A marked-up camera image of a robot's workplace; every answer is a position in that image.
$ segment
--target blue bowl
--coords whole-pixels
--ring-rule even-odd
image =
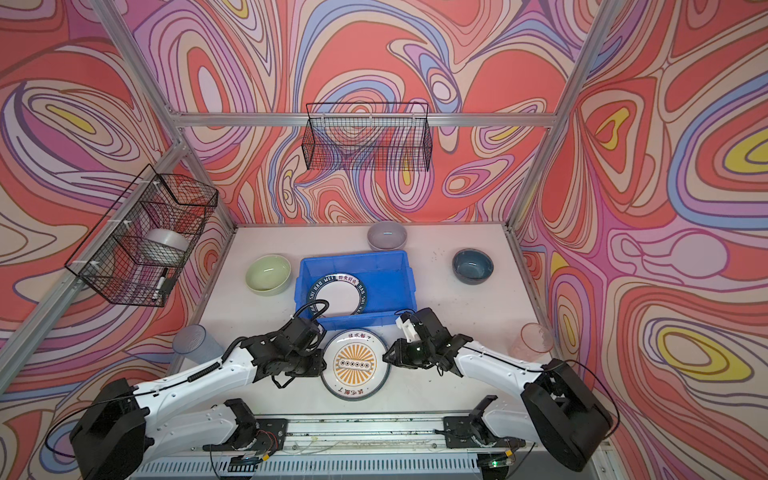
[[[453,256],[453,273],[468,285],[478,285],[493,273],[493,261],[480,250],[465,248]]]

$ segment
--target ceramic bowl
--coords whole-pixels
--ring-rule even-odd
[[[168,266],[178,265],[184,260],[187,248],[190,246],[190,241],[183,235],[167,228],[153,228],[144,235],[144,239],[149,240],[149,242],[141,242],[140,249],[143,255]]]
[[[265,255],[250,264],[245,284],[262,296],[282,293],[290,285],[290,262],[282,255]]]
[[[493,273],[493,261],[480,250],[465,248],[453,256],[453,273],[468,285],[478,285]]]
[[[390,220],[378,222],[368,229],[368,245],[374,250],[398,250],[407,239],[406,228]]]

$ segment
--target plate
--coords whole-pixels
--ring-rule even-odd
[[[366,308],[368,293],[366,287],[356,276],[348,273],[331,273],[320,278],[312,285],[307,301],[328,300],[328,310],[323,316],[356,315]],[[312,313],[317,313],[318,306],[310,306]]]
[[[378,392],[389,376],[382,361],[386,344],[364,329],[345,330],[326,347],[323,359],[328,368],[322,379],[326,388],[344,400],[363,400]]]

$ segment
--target pink plastic cup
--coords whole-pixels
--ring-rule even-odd
[[[512,342],[509,348],[509,356],[535,362],[545,353],[549,353],[554,347],[554,339],[549,330],[538,323],[526,323],[520,329],[520,335]]]

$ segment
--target wire basket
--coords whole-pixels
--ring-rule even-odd
[[[96,253],[72,261],[73,253],[66,267],[109,303],[164,306],[217,203],[214,187],[185,175],[155,173]],[[186,248],[148,239],[156,229],[183,237]],[[76,263],[82,264],[78,271]]]
[[[429,171],[429,105],[339,102],[306,105],[307,170]]]

